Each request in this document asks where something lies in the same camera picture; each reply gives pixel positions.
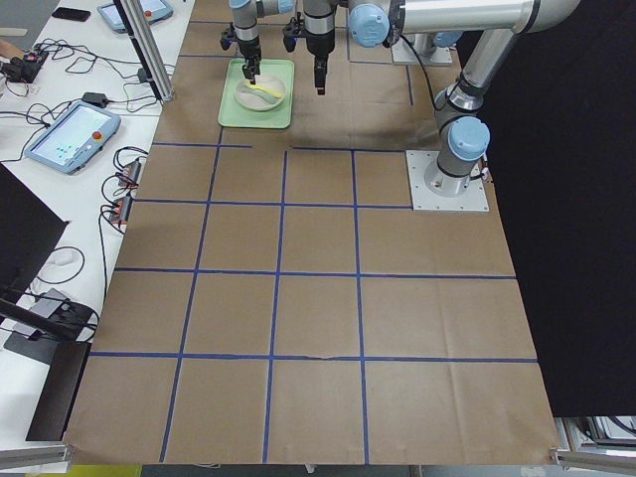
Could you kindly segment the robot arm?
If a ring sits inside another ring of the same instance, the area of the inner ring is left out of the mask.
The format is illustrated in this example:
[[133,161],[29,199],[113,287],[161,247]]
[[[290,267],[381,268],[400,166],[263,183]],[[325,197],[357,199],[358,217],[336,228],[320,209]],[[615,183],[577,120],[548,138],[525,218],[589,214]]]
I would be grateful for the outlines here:
[[397,149],[474,115],[519,39],[550,29],[575,1],[305,1],[299,32],[325,92],[328,58],[345,46],[342,98],[301,109],[316,144]]
[[294,7],[294,1],[231,0],[229,6],[233,21],[224,31],[224,45],[238,45],[239,52],[244,58],[243,76],[249,83],[255,84],[256,77],[260,75],[261,62],[258,19],[289,13]]

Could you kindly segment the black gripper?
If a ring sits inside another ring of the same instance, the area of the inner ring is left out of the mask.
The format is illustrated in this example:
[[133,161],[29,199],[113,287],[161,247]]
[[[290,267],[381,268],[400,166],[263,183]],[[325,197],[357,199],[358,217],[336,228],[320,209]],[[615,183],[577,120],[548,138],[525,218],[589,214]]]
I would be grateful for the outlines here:
[[235,27],[238,48],[244,58],[242,72],[250,84],[256,84],[257,76],[260,74],[261,47],[259,32],[256,27],[248,29]]
[[319,95],[326,93],[328,58],[332,52],[332,15],[306,14],[304,29],[308,51],[314,56],[314,86]]

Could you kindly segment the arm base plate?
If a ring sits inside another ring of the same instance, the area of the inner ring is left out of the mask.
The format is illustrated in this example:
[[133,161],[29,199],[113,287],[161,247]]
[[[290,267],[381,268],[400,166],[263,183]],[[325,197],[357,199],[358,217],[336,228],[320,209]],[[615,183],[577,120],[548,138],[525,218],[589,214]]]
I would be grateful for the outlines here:
[[437,151],[406,150],[411,205],[415,211],[488,213],[490,207],[477,165],[463,178],[438,168]]

